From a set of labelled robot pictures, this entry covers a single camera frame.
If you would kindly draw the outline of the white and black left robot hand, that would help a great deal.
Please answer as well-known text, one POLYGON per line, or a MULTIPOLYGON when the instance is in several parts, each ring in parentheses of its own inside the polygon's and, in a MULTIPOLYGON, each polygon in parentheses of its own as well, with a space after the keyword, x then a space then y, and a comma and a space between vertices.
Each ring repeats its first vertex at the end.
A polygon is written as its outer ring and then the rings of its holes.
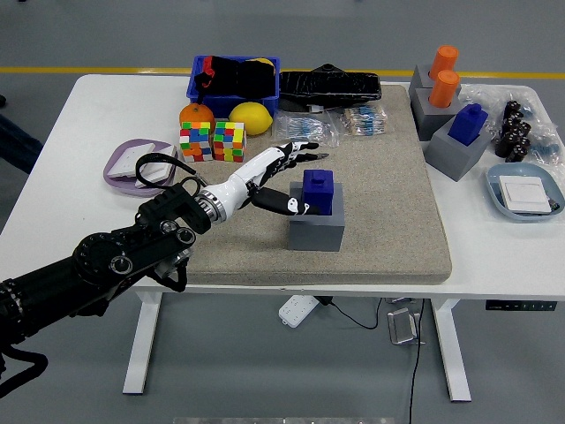
POLYGON ((232 173, 225 182, 201 189, 196 200, 213 223, 230 219, 236 210, 249 203, 284 216, 318 215, 320 211, 317 207, 265 187, 270 178, 283 170, 293 168, 298 163, 328 157, 327 153, 310 152, 318 146, 309 141, 292 141, 267 148, 232 173))

